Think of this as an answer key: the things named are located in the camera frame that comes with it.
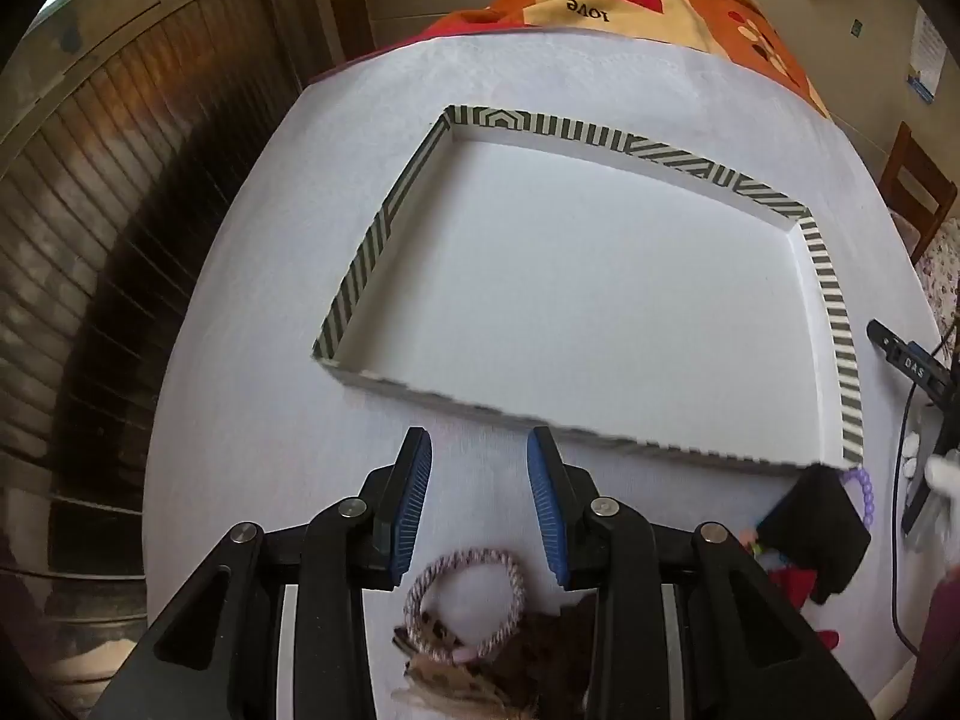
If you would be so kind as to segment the striped black white box tray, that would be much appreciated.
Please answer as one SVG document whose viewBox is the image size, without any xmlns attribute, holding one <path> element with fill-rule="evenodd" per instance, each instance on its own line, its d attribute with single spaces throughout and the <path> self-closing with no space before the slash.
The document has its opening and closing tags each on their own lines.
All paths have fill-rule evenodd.
<svg viewBox="0 0 960 720">
<path fill-rule="evenodd" d="M 854 335 L 807 206 L 685 149 L 451 106 L 374 212 L 332 376 L 612 447 L 864 460 Z"/>
</svg>

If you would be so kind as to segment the wall calendar poster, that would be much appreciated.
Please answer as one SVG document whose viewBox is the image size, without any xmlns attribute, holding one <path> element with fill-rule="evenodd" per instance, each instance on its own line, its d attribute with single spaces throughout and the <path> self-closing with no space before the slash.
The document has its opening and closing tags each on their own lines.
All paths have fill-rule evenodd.
<svg viewBox="0 0 960 720">
<path fill-rule="evenodd" d="M 926 104 L 934 103 L 946 59 L 946 41 L 928 14 L 918 8 L 911 36 L 907 83 Z"/>
</svg>

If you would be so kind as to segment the floral bedding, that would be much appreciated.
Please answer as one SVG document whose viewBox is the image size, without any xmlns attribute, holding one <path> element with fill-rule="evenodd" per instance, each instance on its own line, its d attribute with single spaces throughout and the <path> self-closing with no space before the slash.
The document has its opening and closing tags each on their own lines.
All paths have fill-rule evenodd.
<svg viewBox="0 0 960 720">
<path fill-rule="evenodd" d="M 952 323 L 958 316 L 958 273 L 960 273 L 960 224 L 947 218 L 935 233 L 923 257 L 916 265 L 924 298 L 939 328 L 939 337 L 947 337 L 935 357 L 949 364 L 958 340 Z"/>
</svg>

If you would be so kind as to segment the black fabric headband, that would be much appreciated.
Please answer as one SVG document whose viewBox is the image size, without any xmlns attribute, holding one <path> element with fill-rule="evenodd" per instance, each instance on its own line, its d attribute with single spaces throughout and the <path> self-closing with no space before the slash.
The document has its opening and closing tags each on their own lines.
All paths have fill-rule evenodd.
<svg viewBox="0 0 960 720">
<path fill-rule="evenodd" d="M 757 525 L 758 544 L 791 566 L 817 574 L 811 600 L 841 595 L 871 544 L 875 496 L 866 470 L 805 468 L 797 483 Z"/>
</svg>

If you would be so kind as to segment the wooden chair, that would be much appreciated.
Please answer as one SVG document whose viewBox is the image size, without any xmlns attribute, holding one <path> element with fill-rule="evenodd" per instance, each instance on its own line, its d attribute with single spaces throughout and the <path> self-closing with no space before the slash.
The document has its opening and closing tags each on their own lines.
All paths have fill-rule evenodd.
<svg viewBox="0 0 960 720">
<path fill-rule="evenodd" d="M 878 192 L 907 228 L 905 247 L 916 265 L 953 210 L 958 187 L 916 141 L 907 122 L 901 122 L 896 131 Z"/>
</svg>

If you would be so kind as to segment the orange patterned love blanket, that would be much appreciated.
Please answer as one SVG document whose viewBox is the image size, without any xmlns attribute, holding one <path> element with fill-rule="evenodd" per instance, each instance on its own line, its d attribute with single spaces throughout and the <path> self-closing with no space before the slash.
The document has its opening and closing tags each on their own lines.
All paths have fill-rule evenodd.
<svg viewBox="0 0 960 720">
<path fill-rule="evenodd" d="M 493 0 L 439 18 L 420 36 L 508 29 L 589 29 L 714 55 L 784 86 L 825 115 L 799 60 L 755 0 Z"/>
</svg>

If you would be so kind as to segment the red satin bow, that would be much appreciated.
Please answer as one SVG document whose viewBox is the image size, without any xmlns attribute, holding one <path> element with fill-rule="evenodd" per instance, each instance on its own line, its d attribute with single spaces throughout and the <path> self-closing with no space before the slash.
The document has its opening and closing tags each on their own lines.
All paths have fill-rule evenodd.
<svg viewBox="0 0 960 720">
<path fill-rule="evenodd" d="M 784 566 L 768 572 L 768 578 L 788 598 L 794 610 L 800 610 L 812 598 L 817 574 L 809 569 Z"/>
</svg>

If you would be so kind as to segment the white table cover cloth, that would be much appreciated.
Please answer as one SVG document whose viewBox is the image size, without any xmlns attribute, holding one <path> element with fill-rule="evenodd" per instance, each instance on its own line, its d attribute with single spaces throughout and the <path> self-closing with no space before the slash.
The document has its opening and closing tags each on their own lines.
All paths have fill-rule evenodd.
<svg viewBox="0 0 960 720">
<path fill-rule="evenodd" d="M 405 164 L 453 104 L 587 122 L 704 156 L 812 211 L 851 327 L 934 346 L 928 301 L 871 174 L 794 93 L 694 50 L 585 32 L 416 43 L 296 99 L 203 264 L 146 465 L 146 598 L 160 611 L 231 525 L 308 522 L 428 429 L 413 559 L 503 546 L 562 601 L 526 470 L 532 424 L 652 522 L 743 530 L 820 450 L 814 294 L 799 236 L 758 206 L 599 148 L 446 140 L 366 301 L 348 387 L 313 346 Z"/>
</svg>

